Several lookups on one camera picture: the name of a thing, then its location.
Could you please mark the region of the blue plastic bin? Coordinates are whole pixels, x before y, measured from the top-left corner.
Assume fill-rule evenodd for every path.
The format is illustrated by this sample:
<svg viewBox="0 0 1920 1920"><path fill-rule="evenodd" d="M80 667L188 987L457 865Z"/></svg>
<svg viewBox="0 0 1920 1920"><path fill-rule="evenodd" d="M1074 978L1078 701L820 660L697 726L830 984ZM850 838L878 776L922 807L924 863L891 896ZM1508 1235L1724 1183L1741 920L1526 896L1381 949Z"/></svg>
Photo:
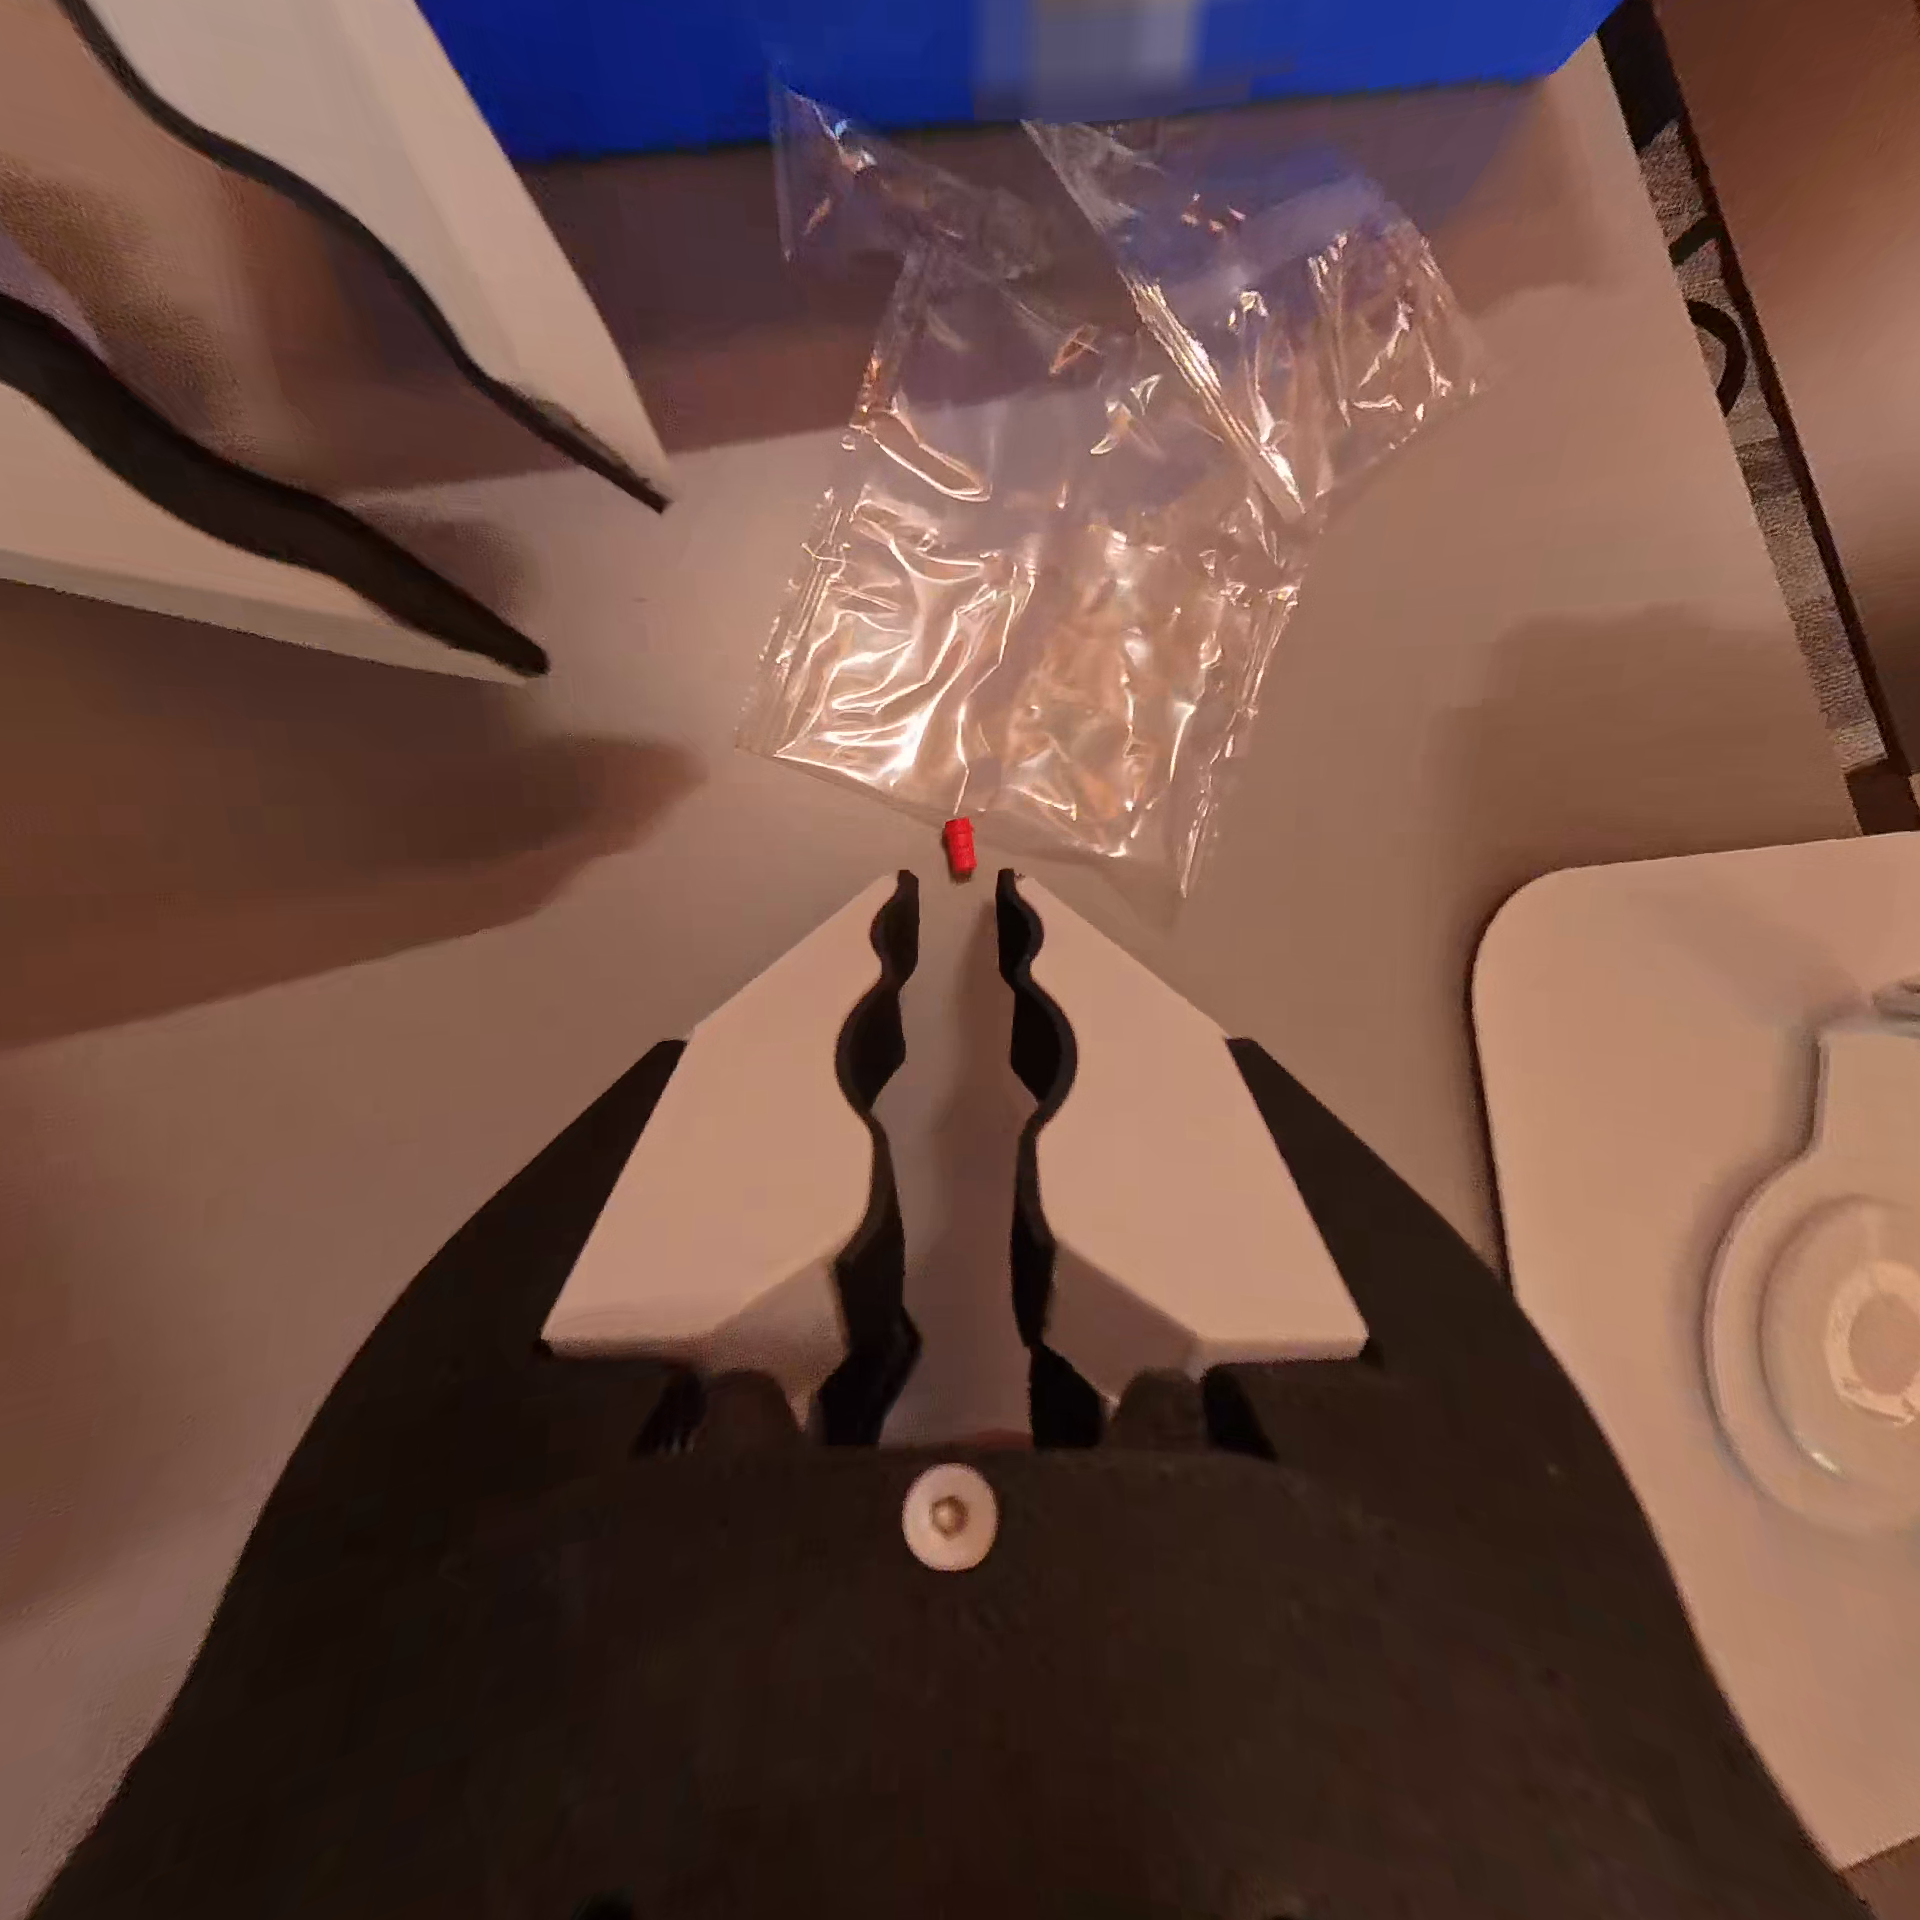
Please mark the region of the blue plastic bin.
<svg viewBox="0 0 1920 1920"><path fill-rule="evenodd" d="M1520 86L1614 4L422 4L512 159L765 139L771 86L878 129Z"/></svg>

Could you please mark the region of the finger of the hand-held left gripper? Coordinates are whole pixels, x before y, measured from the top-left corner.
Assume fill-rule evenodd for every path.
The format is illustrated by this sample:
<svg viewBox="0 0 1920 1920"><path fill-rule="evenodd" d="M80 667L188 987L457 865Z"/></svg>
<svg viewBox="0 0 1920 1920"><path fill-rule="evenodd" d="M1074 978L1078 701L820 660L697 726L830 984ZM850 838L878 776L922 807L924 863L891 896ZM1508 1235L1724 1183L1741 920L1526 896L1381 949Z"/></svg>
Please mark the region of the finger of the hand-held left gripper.
<svg viewBox="0 0 1920 1920"><path fill-rule="evenodd" d="M534 682L548 653L327 496L239 465L3 298L3 582L347 660Z"/></svg>
<svg viewBox="0 0 1920 1920"><path fill-rule="evenodd" d="M619 350L417 4L62 4L159 129L358 249L494 409L666 511Z"/></svg>

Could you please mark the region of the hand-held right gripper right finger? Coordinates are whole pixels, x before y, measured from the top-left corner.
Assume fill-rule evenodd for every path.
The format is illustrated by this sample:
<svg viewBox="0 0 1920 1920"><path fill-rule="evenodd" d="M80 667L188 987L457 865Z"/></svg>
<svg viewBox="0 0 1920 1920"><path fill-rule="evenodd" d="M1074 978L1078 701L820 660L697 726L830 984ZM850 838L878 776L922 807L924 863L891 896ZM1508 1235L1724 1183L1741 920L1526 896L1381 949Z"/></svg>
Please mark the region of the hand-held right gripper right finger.
<svg viewBox="0 0 1920 1920"><path fill-rule="evenodd" d="M1362 1310L1227 1033L1012 868L994 956L1030 1098L1008 1227L1030 1440L1098 1446L1138 1379L1362 1356Z"/></svg>

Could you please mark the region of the white stand base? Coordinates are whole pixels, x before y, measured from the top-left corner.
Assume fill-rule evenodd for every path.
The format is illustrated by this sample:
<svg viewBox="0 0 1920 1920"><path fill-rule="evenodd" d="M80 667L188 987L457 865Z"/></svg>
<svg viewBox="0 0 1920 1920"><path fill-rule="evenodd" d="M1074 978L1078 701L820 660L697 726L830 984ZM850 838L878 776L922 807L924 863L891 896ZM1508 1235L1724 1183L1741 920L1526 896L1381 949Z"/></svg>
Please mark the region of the white stand base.
<svg viewBox="0 0 1920 1920"><path fill-rule="evenodd" d="M1508 1275L1838 1867L1915 1838L1915 833L1527 880L1471 972Z"/></svg>

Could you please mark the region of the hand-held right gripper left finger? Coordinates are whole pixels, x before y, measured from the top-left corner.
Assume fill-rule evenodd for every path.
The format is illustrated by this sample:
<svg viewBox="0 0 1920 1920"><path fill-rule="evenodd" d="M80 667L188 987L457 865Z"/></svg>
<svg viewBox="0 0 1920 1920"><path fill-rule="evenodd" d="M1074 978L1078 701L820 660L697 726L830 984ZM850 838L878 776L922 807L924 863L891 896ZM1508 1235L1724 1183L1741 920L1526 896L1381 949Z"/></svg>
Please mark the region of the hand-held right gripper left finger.
<svg viewBox="0 0 1920 1920"><path fill-rule="evenodd" d="M874 1446L922 1356L878 1091L903 1063L922 885L874 879L671 1051L548 1317L558 1357L750 1372Z"/></svg>

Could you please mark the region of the clear plastic bag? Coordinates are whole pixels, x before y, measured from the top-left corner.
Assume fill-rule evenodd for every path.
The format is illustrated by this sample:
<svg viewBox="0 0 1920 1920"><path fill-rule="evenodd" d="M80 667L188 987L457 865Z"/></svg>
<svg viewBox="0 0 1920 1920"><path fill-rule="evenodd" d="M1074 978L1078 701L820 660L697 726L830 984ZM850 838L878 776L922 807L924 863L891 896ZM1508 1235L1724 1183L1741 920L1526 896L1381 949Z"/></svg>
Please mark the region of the clear plastic bag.
<svg viewBox="0 0 1920 1920"><path fill-rule="evenodd" d="M1147 328L917 243L737 743L1177 901L1306 559Z"/></svg>
<svg viewBox="0 0 1920 1920"><path fill-rule="evenodd" d="M1030 279L1062 259L1062 228L1017 191L907 152L852 115L766 80L778 242L785 264L956 259Z"/></svg>
<svg viewBox="0 0 1920 1920"><path fill-rule="evenodd" d="M1025 120L1144 328L1294 526L1479 393L1424 231L1328 145L1242 115Z"/></svg>

